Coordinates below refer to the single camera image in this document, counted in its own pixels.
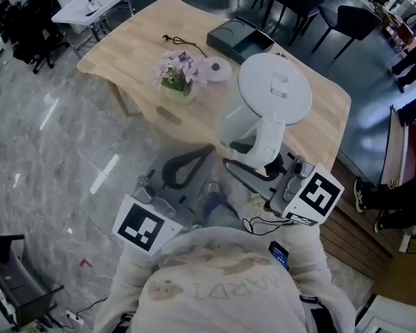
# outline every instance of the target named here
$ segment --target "table leg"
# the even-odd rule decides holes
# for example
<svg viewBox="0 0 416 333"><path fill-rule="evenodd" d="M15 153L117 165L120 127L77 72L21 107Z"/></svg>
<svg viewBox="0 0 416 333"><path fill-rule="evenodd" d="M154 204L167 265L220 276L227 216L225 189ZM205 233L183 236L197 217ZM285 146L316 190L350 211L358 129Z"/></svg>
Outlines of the table leg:
<svg viewBox="0 0 416 333"><path fill-rule="evenodd" d="M129 112L125 102L122 99L122 96L120 95L120 91L119 88L117 87L117 85L115 85L113 82L107 80L108 85L110 86L110 90L112 95L114 96L114 98L116 99L117 103L119 104L120 108L122 109L123 114L126 117L132 117L135 116L136 114L140 114L140 111L137 112Z"/></svg>
<svg viewBox="0 0 416 333"><path fill-rule="evenodd" d="M98 33L97 33L95 27L93 25L91 25L91 26L88 26L88 28L91 31L94 38L96 39L97 43L99 43L100 42L100 37L98 36Z"/></svg>
<svg viewBox="0 0 416 333"><path fill-rule="evenodd" d="M130 7L131 16L134 16L134 9L132 8L131 0L128 0L128 6Z"/></svg>

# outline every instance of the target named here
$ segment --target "black pants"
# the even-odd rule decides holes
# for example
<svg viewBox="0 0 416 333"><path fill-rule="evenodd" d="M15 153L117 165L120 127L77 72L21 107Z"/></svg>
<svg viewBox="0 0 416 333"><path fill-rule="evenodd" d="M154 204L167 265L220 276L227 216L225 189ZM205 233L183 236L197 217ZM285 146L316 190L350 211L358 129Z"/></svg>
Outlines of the black pants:
<svg viewBox="0 0 416 333"><path fill-rule="evenodd" d="M405 68L414 65L414 67L407 73L407 75L398 78L399 84L409 85L416 80L416 47L413 48L410 53L393 68L393 74L399 75L404 71Z"/></svg>
<svg viewBox="0 0 416 333"><path fill-rule="evenodd" d="M363 194L363 204L373 210L397 210L380 220L383 228L405 229L416 225L416 178L393 190Z"/></svg>

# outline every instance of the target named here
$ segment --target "marble floor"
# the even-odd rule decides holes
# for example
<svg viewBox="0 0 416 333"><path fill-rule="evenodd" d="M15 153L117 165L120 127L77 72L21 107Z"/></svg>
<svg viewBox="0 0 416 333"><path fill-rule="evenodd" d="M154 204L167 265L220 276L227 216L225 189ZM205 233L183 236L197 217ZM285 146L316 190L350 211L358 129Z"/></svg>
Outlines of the marble floor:
<svg viewBox="0 0 416 333"><path fill-rule="evenodd" d="M139 0L137 10L147 5L145 1ZM227 16L245 3L250 5L250 0L185 1ZM273 24L278 16L274 10ZM125 17L117 14L113 18ZM312 26L313 36L313 31L322 31L320 19L316 24ZM280 29L289 32L290 22L282 20ZM307 60L301 46L310 39L315 37L304 36L290 52ZM329 49L332 46L324 43L320 60L328 58L325 53ZM353 53L348 50L348 57L338 61L340 65L351 63ZM159 147L172 139L143 117L123 117L103 81L76 71L77 58L71 50L56 58L54 69L44 67L38 75L10 58L9 52L3 61L8 62L0 67L0 234L24 234L25 258L37 274L45 282L65 285L55 297L59 308L54 315L67 324L65 308L77 311L108 295L122 248L111 234L116 212L124 194L134 192L137 176L144 173ZM319 62L311 63L314 67ZM329 77L336 81L344 72L335 68ZM355 79L354 84L362 80L379 88L374 77ZM386 79L384 83L393 92L392 81ZM372 102L380 103L383 97L381 94ZM125 101L129 108L135 108L129 98ZM114 159L117 162L110 173L103 173ZM99 176L104 181L96 189ZM239 213L248 217L259 211L245 187L227 175L220 162L215 164L212 178L224 185ZM91 266L80 266L83 259ZM372 281L336 258L329 258L329 266L334 282L355 307L363 305ZM97 309L95 306L83 312L86 324L76 330L92 330Z"/></svg>

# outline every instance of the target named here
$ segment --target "flower pot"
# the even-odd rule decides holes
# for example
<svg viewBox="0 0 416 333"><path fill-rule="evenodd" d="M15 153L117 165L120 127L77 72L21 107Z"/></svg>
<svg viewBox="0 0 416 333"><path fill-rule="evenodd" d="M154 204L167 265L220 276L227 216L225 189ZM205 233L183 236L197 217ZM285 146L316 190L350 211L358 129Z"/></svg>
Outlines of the flower pot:
<svg viewBox="0 0 416 333"><path fill-rule="evenodd" d="M165 96L170 99L172 102L178 103L180 105L186 105L187 103L192 102L196 97L195 88L189 87L190 91L179 91L175 89L170 89L169 87L162 86Z"/></svg>

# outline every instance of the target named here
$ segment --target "wooden table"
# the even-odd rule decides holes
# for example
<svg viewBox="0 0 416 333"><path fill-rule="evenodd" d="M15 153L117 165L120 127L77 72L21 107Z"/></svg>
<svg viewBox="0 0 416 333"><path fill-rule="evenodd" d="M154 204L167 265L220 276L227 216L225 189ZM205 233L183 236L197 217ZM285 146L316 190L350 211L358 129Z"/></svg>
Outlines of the wooden table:
<svg viewBox="0 0 416 333"><path fill-rule="evenodd" d="M186 142L212 143L221 155L227 156L229 153L216 135L215 122L229 96L231 84L236 83L239 66L230 60L233 69L230 83L209 84L200 89L195 101L183 106L164 98L153 85L151 71L165 51L185 49L193 56L199 55L192 46L165 42L162 39L165 34L197 43L208 56L222 56L206 45L206 39L209 31L225 21L224 17L198 10L180 0L159 0L112 31L78 63L78 69L107 79L126 116L131 114L118 87L130 95L149 122L170 136ZM313 92L311 111L305 120L286 129L284 143L311 164L320 162L331 170L347 123L350 97L337 84L280 46L275 44L272 52L282 52L297 65Z"/></svg>

